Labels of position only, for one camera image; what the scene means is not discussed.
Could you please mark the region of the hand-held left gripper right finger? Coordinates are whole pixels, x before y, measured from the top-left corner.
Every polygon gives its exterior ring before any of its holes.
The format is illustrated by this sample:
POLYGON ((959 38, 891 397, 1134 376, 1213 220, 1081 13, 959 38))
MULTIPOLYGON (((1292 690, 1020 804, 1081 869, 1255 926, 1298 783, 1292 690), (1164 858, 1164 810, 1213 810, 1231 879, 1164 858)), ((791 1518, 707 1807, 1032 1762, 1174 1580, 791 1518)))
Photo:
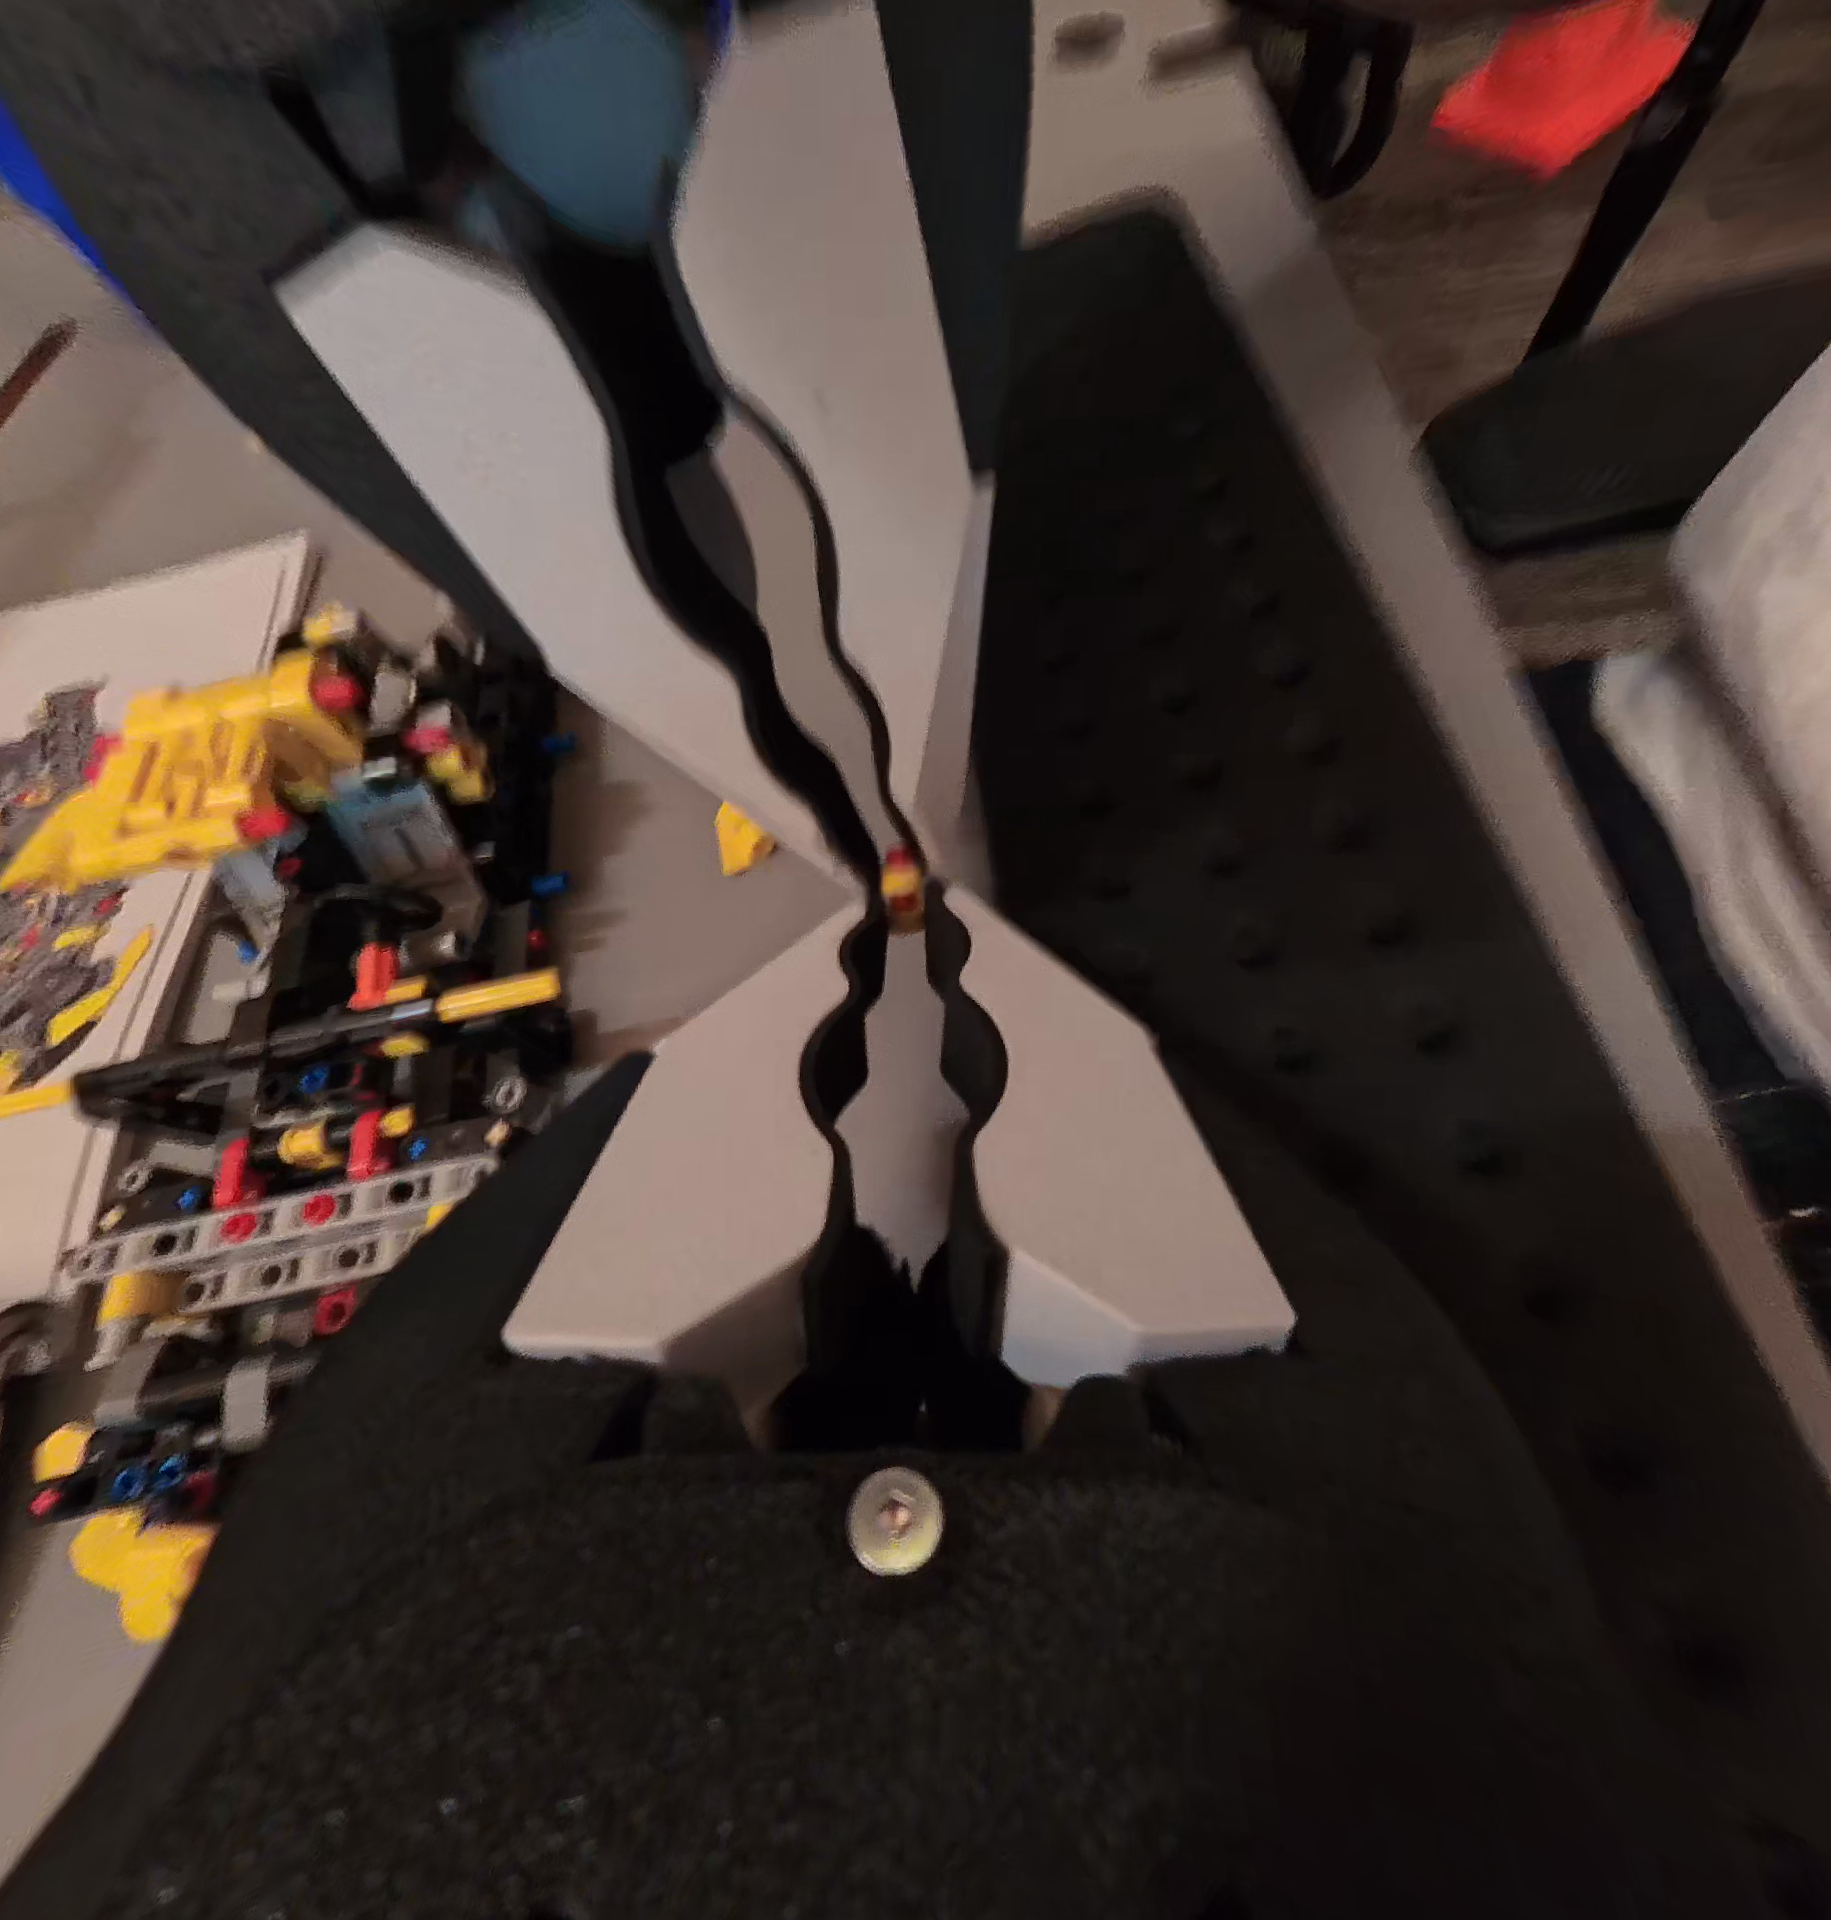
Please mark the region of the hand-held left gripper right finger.
POLYGON ((1279 1352, 1295 1310, 1154 1034, 971 888, 959 984, 1000 1043, 1000 1088, 969 1169, 1005 1270, 994 1353, 1069 1389, 1178 1358, 1279 1352))

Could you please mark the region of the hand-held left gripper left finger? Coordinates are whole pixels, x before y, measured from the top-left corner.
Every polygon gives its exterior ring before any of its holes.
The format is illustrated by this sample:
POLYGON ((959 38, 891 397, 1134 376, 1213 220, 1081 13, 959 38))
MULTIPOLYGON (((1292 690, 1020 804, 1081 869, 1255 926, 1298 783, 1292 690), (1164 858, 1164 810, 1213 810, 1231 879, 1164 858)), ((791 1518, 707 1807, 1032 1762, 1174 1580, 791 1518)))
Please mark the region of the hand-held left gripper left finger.
POLYGON ((703 1382, 753 1441, 785 1444, 880 1314, 880 1238, 836 1124, 879 987, 879 914, 846 902, 662 1039, 505 1348, 703 1382))

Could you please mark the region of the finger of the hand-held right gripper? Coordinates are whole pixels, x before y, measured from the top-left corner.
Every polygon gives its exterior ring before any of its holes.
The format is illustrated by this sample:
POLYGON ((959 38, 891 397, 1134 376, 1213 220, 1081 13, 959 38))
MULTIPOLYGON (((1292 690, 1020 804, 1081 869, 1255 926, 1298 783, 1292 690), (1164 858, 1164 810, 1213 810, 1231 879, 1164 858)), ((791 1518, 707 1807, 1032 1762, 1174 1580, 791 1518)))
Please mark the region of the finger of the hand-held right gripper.
POLYGON ((832 614, 789 687, 879 845, 985 886, 969 768, 994 483, 971 474, 877 4, 733 29, 673 256, 744 423, 744 468, 800 478, 832 614))
POLYGON ((365 225, 276 282, 286 318, 553 674, 863 898, 875 845, 776 683, 758 618, 615 438, 526 285, 365 225))

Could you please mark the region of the lego car chassis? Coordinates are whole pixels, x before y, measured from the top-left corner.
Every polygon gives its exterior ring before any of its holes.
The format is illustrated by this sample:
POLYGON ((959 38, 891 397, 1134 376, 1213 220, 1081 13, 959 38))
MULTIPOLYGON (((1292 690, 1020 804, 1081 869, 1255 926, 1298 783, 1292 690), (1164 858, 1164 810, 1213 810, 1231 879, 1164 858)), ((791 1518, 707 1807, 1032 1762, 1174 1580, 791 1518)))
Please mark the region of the lego car chassis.
POLYGON ((156 1645, 321 1350, 559 1103, 575 742, 536 659, 337 603, 106 706, 0 736, 0 1399, 82 1382, 25 1514, 156 1645))

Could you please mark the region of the lego instruction booklet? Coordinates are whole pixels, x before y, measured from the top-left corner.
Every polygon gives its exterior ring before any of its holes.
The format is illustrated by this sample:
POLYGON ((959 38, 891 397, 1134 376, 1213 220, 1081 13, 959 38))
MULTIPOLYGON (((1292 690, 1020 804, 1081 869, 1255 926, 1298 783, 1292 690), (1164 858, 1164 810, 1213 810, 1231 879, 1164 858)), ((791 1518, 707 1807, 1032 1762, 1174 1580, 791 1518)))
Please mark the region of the lego instruction booklet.
MULTIPOLYGON (((265 669, 317 571, 291 534, 0 613, 0 879, 89 782, 137 695, 265 669)), ((0 1094, 45 1094, 0 1117, 0 1308, 67 1287, 58 1267, 101 1211, 115 1135, 64 1087, 156 1043, 203 888, 176 869, 0 888, 0 1094)))

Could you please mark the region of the black dotted floor mat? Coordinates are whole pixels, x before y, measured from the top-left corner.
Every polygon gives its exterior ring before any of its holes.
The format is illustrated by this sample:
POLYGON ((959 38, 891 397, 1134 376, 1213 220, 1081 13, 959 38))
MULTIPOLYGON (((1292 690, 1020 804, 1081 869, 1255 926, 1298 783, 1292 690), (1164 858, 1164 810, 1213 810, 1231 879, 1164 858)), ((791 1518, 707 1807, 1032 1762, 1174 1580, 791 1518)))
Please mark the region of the black dotted floor mat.
POLYGON ((1027 247, 976 761, 999 902, 1424 1284, 1636 1679, 1831 1915, 1831 1377, 1742 1320, 1173 214, 1027 247))

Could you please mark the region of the black sign stand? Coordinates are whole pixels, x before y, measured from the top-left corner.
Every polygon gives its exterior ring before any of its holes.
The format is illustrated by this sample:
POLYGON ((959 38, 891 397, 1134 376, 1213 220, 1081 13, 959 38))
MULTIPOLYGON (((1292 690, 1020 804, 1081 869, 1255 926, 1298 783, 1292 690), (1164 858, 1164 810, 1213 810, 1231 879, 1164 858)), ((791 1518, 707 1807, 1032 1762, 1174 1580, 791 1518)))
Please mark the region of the black sign stand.
POLYGON ((1760 1, 1704 9, 1636 114, 1522 359, 1430 422, 1418 447, 1470 545, 1514 557, 1676 525, 1763 416, 1745 371, 1753 296, 1678 303, 1591 331, 1716 106, 1760 1))

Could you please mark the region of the orange traffic cone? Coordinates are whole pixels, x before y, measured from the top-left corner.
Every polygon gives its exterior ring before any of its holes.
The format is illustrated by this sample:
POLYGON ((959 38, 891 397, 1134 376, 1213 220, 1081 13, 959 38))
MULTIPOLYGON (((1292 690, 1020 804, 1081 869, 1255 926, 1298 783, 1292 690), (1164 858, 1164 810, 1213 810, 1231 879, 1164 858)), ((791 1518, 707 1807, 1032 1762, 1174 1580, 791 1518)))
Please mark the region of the orange traffic cone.
POLYGON ((1550 180, 1646 106, 1693 34, 1684 16, 1654 1, 1522 15, 1442 91, 1430 131, 1462 151, 1550 180))

